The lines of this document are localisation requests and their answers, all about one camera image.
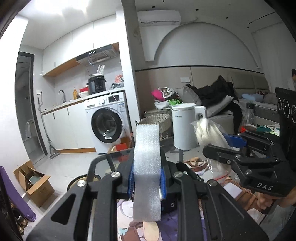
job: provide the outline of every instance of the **washing machine door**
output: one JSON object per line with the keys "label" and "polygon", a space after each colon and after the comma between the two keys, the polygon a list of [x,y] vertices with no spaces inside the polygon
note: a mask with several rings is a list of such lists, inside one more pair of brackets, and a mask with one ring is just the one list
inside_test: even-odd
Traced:
{"label": "washing machine door", "polygon": [[119,115],[111,109],[98,109],[91,118],[91,128],[96,137],[104,143],[115,142],[122,131]]}

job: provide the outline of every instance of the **person's hand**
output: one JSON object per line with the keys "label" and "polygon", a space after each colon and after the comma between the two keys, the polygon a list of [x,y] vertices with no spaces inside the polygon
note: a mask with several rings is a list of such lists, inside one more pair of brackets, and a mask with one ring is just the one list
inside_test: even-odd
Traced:
{"label": "person's hand", "polygon": [[279,197],[269,196],[267,194],[258,193],[257,205],[265,210],[270,207],[274,200],[280,199]]}
{"label": "person's hand", "polygon": [[265,210],[267,207],[270,207],[272,205],[274,200],[277,200],[277,199],[281,199],[278,203],[280,207],[289,207],[295,204],[296,203],[296,187],[294,187],[290,191],[290,193],[284,198],[279,198],[279,197],[274,197],[274,196],[269,196],[267,194],[259,193],[257,205],[260,208]]}

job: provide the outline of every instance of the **orange wood trim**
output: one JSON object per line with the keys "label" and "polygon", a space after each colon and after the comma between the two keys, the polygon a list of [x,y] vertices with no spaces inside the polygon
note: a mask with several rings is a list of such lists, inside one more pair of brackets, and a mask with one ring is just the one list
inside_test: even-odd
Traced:
{"label": "orange wood trim", "polygon": [[119,43],[114,43],[114,44],[111,44],[113,46],[113,48],[119,52]]}
{"label": "orange wood trim", "polygon": [[46,112],[45,114],[42,114],[42,115],[47,115],[47,114],[49,114],[49,113],[51,113],[51,112],[54,112],[54,111],[56,111],[56,110],[64,109],[64,108],[67,108],[67,107],[69,107],[69,106],[71,106],[71,105],[75,105],[75,104],[82,103],[82,102],[84,102],[84,101],[85,101],[85,99],[80,100],[80,101],[75,101],[75,102],[69,102],[69,104],[67,104],[67,105],[63,105],[63,106],[61,106],[61,107],[59,107],[59,108],[53,109],[53,110],[51,110],[51,111],[49,111],[49,112]]}
{"label": "orange wood trim", "polygon": [[63,149],[58,150],[61,154],[65,153],[84,153],[84,152],[96,152],[96,149],[94,147],[90,148],[78,148],[78,149]]}
{"label": "orange wood trim", "polygon": [[79,65],[78,62],[76,62],[76,58],[70,59],[67,62],[59,65],[58,67],[52,69],[51,71],[49,71],[48,73],[46,73],[44,76],[48,76],[48,77],[56,77],[59,74],[65,72],[68,69],[71,69],[75,66]]}

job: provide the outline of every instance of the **doorway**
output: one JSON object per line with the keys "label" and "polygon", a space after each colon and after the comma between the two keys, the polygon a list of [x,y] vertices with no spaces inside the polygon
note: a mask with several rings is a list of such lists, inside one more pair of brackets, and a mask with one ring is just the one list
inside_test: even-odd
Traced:
{"label": "doorway", "polygon": [[35,164],[47,155],[47,151],[41,138],[33,99],[33,63],[33,54],[19,52],[15,71],[15,107],[25,149]]}

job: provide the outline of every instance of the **white foam strip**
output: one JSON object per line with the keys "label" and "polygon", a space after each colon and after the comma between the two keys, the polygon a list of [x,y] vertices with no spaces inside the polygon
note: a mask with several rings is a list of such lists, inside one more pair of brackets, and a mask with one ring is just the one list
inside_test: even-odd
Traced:
{"label": "white foam strip", "polygon": [[135,197],[133,218],[138,222],[160,220],[161,172],[159,125],[138,125],[134,151]]}

